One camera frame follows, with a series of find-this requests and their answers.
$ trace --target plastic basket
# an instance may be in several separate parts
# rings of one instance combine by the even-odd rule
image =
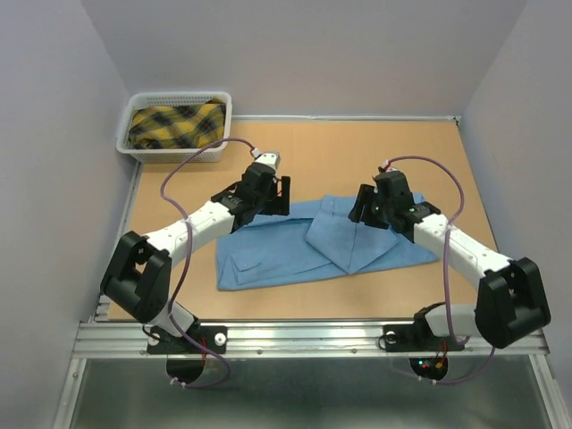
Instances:
[[[129,100],[117,137],[117,150],[122,154],[133,156],[141,163],[180,163],[189,155],[198,152],[198,149],[134,149],[128,141],[128,133],[133,119],[133,112],[145,109],[151,105],[202,105],[212,98],[217,97],[224,101],[226,114],[224,116],[223,137],[227,138],[231,134],[232,102],[231,96],[226,92],[142,92],[136,94]],[[216,163],[223,159],[223,151],[226,142],[219,147],[208,149],[197,157],[193,162]]]

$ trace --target wooden board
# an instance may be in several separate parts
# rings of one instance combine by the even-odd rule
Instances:
[[[292,178],[292,202],[324,194],[355,196],[361,183],[373,183],[377,166],[393,156],[438,159],[457,175],[466,193],[465,212],[457,225],[494,248],[467,156],[451,122],[235,122],[232,135],[250,140],[262,151],[280,151],[280,175]],[[191,213],[236,181],[250,162],[244,145],[230,143],[220,163],[185,166],[172,178],[167,193]],[[457,209],[458,192],[438,168],[421,161],[395,166],[407,175],[413,191],[422,192],[446,215]],[[173,167],[144,166],[130,229],[143,234],[178,219],[176,210],[159,197],[159,186]],[[210,243],[193,255],[179,295],[179,302],[203,319],[411,317],[421,307],[443,300],[441,262],[320,282],[218,291],[215,246]],[[172,287],[181,266],[172,272]],[[450,278],[454,303],[475,300],[474,289],[460,275],[451,270]],[[130,317],[112,304],[109,318]]]

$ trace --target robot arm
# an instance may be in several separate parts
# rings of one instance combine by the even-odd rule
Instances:
[[[449,226],[440,210],[427,202],[416,204],[402,172],[380,168],[374,181],[375,186],[361,185],[349,219],[375,228],[391,226],[443,258]],[[550,322],[540,272],[530,259],[515,261],[451,227],[449,264],[477,290],[475,305],[451,306],[457,334],[479,335],[502,349]],[[417,336],[450,336],[444,305],[422,309],[414,324]]]
[[[102,293],[138,322],[181,337],[169,318],[167,304],[171,270],[186,257],[189,245],[187,223],[193,230],[192,252],[195,252],[251,223],[255,215],[287,215],[290,177],[278,179],[279,163],[278,153],[263,153],[240,181],[212,196],[187,219],[145,236],[133,231],[124,234],[102,280]],[[198,324],[197,318],[178,303],[173,305],[172,312],[185,331]]]

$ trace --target gray wall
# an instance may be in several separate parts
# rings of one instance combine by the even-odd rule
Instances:
[[[82,0],[127,89],[236,114],[461,114],[526,0]]]
[[[572,2],[531,0],[462,137],[499,247],[542,269],[551,364],[572,409]]]
[[[0,427],[51,427],[130,179],[127,91],[76,0],[0,2]]]

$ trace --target yellow and black plaid fabric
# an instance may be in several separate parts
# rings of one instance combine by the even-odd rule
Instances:
[[[135,112],[128,139],[135,149],[193,149],[223,138],[226,106],[154,105]]]

